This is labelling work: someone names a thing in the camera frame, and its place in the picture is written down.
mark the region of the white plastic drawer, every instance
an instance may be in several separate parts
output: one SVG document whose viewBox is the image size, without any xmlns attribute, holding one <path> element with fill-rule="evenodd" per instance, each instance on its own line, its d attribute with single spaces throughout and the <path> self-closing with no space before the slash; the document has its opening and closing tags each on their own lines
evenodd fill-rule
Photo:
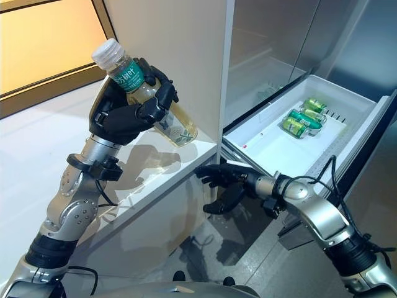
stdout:
<svg viewBox="0 0 397 298">
<path fill-rule="evenodd" d="M 297 139 L 283 131 L 279 123 L 308 97 L 328 106 L 328 119 L 316 136 Z M 337 168 L 347 167 L 390 101 L 391 97 L 383 96 L 376 103 L 312 75 L 239 124 L 223 139 L 238 155 L 245 156 L 270 175 L 280 171 L 292 177 L 316 176 L 331 155 L 337 156 Z M 325 181 L 329 178 L 327 174 L 324 176 Z"/>
</svg>

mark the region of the white bottle cap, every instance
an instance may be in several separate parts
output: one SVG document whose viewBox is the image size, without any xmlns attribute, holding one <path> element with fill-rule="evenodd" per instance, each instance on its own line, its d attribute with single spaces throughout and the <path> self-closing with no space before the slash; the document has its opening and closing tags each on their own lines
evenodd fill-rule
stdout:
<svg viewBox="0 0 397 298">
<path fill-rule="evenodd" d="M 110 38 L 92 53 L 91 58 L 101 69 L 109 70 L 124 56 L 124 52 L 122 46 L 114 38 Z"/>
</svg>

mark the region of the robotic arm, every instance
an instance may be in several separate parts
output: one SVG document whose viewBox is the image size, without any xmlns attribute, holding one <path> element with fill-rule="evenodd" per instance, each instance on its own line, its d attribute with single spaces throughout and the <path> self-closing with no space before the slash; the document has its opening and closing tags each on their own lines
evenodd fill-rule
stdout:
<svg viewBox="0 0 397 298">
<path fill-rule="evenodd" d="M 362 293 L 379 290 L 397 297 L 397 277 L 387 267 L 383 258 L 370 250 L 367 241 L 352 224 L 327 200 L 319 197 L 313 185 L 298 182 L 276 173 L 274 177 L 262 176 L 252 168 L 230 164 L 203 166 L 196 175 L 210 187 L 228 189 L 215 202 L 205 205 L 204 211 L 222 214 L 234 208 L 246 192 L 262 199 L 266 213 L 277 218 L 287 210 L 301 219 L 314 240 L 338 270 L 345 287 L 357 297 Z"/>
<path fill-rule="evenodd" d="M 89 114 L 92 135 L 80 154 L 67 158 L 68 166 L 48 206 L 47 218 L 0 297 L 32 297 L 34 289 L 42 294 L 48 291 L 50 296 L 59 290 L 78 240 L 97 215 L 100 190 L 123 173 L 117 165 L 119 149 L 160 121 L 172 101 L 178 101 L 172 81 L 165 74 L 143 58 L 136 61 L 148 84 L 154 85 L 155 78 L 160 80 L 156 96 L 144 104 L 129 106 L 125 91 L 106 77 Z"/>
</svg>

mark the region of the window frame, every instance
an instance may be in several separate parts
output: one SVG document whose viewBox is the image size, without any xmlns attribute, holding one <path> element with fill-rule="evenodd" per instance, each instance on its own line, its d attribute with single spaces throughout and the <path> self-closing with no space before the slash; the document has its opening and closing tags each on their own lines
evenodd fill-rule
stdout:
<svg viewBox="0 0 397 298">
<path fill-rule="evenodd" d="M 1 5 L 0 14 L 55 1 L 59 0 L 13 0 Z M 102 30 L 105 33 L 105 37 L 116 38 L 103 1 L 91 0 L 91 2 L 102 26 Z M 0 119 L 103 79 L 105 75 L 105 71 L 101 70 L 95 63 L 90 63 L 22 86 L 8 93 L 0 94 Z"/>
</svg>

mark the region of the plastic water bottle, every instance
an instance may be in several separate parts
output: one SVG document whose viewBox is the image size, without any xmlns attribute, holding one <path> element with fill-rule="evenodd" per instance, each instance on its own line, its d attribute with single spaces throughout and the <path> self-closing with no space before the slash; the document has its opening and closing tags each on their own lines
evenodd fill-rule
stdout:
<svg viewBox="0 0 397 298">
<path fill-rule="evenodd" d="M 92 59 L 125 90 L 129 104 L 144 103 L 161 86 L 158 79 L 154 86 L 147 84 L 141 68 L 113 38 L 97 48 Z M 196 126 L 175 102 L 172 102 L 167 114 L 154 127 L 177 147 L 190 143 L 197 136 Z"/>
</svg>

